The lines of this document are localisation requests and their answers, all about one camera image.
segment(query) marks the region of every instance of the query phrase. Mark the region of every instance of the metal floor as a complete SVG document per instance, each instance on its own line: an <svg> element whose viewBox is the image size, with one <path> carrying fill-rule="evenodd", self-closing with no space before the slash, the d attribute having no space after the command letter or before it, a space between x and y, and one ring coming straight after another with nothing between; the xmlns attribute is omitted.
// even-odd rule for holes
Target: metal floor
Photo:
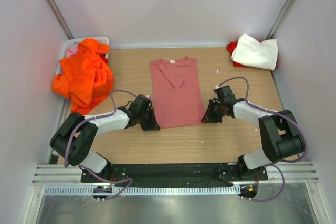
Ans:
<svg viewBox="0 0 336 224"><path fill-rule="evenodd" d="M280 184L260 184L256 198L269 198ZM134 196L105 203L92 202L91 196L44 196L38 224L203 224L318 223L304 183L286 184L279 198L268 203L248 202L237 195Z"/></svg>

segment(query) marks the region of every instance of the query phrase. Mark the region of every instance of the white cable tray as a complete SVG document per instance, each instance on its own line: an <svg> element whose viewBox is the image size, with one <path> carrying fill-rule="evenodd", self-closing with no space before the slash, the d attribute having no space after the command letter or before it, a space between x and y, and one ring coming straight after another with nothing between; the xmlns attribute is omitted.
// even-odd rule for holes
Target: white cable tray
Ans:
<svg viewBox="0 0 336 224"><path fill-rule="evenodd" d="M64 195L105 195L106 193L93 193L97 186L47 186L45 196ZM122 188L112 187L112 194L118 193ZM240 194L240 186L215 187L215 188L137 188L130 187L121 196L165 196L165 195L213 195L213 194Z"/></svg>

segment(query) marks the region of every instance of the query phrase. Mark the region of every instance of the red cloth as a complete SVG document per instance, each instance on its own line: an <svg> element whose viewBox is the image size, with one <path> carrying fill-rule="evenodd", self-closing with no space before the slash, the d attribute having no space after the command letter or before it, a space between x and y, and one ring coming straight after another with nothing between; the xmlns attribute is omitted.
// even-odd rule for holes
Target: red cloth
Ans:
<svg viewBox="0 0 336 224"><path fill-rule="evenodd" d="M231 42L230 44L227 44L227 46L226 46L226 50L228 50L229 51L229 53L230 53L230 55L233 53L233 51L236 49L236 47L237 47L237 45L238 45L238 42ZM243 64L240 64L240 63L237 63L237 62L234 62L234 61L232 61L232 65L234 66L234 67L246 67L246 68L249 68L249 66L245 66L245 65L243 65Z"/></svg>
<svg viewBox="0 0 336 224"><path fill-rule="evenodd" d="M196 59L151 61L154 112L163 128L201 125L201 101Z"/></svg>
<svg viewBox="0 0 336 224"><path fill-rule="evenodd" d="M105 57L105 54L103 54L103 55L99 55L99 57L100 57L100 59L101 59L103 62L105 62L106 65L109 64L109 60Z"/></svg>

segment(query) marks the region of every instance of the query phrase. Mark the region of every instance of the black mounting plate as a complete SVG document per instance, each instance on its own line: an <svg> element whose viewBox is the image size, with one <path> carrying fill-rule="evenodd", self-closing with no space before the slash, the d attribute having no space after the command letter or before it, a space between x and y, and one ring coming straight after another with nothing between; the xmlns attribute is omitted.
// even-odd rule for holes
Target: black mounting plate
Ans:
<svg viewBox="0 0 336 224"><path fill-rule="evenodd" d="M131 187L146 188L209 188L229 187L231 182L244 181L235 163L202 164L113 164L114 180L133 178ZM264 167L256 170L258 180L268 180ZM116 184L124 187L126 183Z"/></svg>

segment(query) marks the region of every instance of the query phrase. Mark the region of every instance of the white cloth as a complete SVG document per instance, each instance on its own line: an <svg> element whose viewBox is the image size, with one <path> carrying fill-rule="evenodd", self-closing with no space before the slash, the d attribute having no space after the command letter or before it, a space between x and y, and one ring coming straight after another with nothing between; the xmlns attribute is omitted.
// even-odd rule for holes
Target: white cloth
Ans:
<svg viewBox="0 0 336 224"><path fill-rule="evenodd" d="M238 45L231 54L231 60L244 66L274 70L278 59L276 39L259 42L243 34L238 39Z"/></svg>

